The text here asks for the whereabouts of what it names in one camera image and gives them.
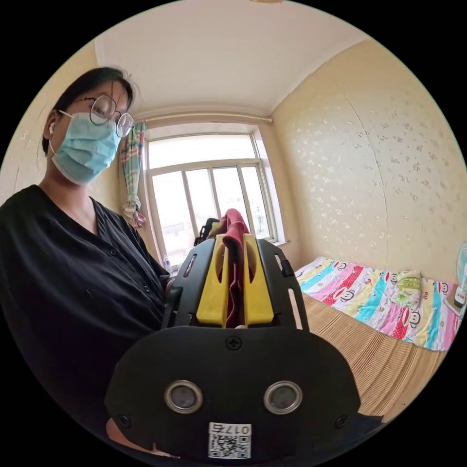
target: windowpane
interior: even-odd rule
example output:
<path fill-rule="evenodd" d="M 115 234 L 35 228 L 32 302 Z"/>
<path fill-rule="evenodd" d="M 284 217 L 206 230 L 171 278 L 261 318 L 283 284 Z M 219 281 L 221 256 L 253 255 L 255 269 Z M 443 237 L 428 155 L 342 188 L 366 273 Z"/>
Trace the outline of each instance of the windowpane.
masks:
<path fill-rule="evenodd" d="M 256 167 L 242 167 L 256 238 L 270 238 L 268 218 Z"/>
<path fill-rule="evenodd" d="M 256 157 L 249 135 L 196 135 L 148 143 L 149 168 Z"/>
<path fill-rule="evenodd" d="M 217 218 L 211 180 L 207 169 L 190 170 L 186 172 L 186 178 L 195 211 L 196 231 L 199 232 L 208 218 Z"/>
<path fill-rule="evenodd" d="M 223 216 L 228 209 L 237 209 L 242 214 L 247 226 L 249 226 L 237 168 L 214 169 L 213 173 L 221 215 Z"/>
<path fill-rule="evenodd" d="M 180 266 L 195 242 L 181 172 L 152 178 L 165 250 L 172 267 Z"/>

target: patterned curtain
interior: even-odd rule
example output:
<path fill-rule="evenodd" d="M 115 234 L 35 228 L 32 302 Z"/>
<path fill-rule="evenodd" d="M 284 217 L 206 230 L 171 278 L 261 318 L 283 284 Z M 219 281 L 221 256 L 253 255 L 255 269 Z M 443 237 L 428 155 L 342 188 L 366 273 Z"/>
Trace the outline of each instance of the patterned curtain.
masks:
<path fill-rule="evenodd" d="M 146 222 L 146 218 L 140 212 L 141 202 L 137 195 L 145 135 L 146 124 L 143 122 L 137 123 L 124 140 L 120 153 L 120 164 L 122 165 L 126 192 L 128 193 L 126 204 L 123 206 L 123 212 L 135 229 L 143 226 Z"/>

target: qr code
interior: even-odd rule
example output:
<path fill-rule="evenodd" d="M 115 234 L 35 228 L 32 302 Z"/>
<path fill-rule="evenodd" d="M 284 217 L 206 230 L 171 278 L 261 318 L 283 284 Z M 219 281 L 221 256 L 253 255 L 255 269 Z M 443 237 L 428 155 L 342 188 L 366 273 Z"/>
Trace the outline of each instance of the qr code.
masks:
<path fill-rule="evenodd" d="M 211 423 L 208 457 L 249 459 L 251 457 L 251 425 Z"/>

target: red cloth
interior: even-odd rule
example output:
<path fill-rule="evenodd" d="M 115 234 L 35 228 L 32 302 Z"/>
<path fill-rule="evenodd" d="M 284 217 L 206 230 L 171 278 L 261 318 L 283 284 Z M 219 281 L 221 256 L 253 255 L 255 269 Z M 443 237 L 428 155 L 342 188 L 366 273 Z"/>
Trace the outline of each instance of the red cloth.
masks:
<path fill-rule="evenodd" d="M 243 313 L 243 235 L 250 232 L 242 214 L 236 209 L 229 209 L 220 222 L 221 226 L 211 235 L 225 234 L 223 243 L 229 251 L 229 300 L 226 327 L 236 327 L 245 324 Z"/>

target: face mask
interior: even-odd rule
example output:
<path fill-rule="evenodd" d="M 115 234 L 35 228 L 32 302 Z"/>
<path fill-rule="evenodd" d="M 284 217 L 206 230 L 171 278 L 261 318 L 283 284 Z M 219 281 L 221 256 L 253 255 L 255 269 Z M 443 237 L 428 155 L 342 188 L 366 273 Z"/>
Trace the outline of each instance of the face mask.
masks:
<path fill-rule="evenodd" d="M 57 152 L 49 142 L 54 153 L 52 162 L 69 181 L 85 185 L 110 166 L 121 138 L 115 122 L 102 119 L 102 125 L 96 125 L 88 113 L 62 113 L 71 121 Z"/>

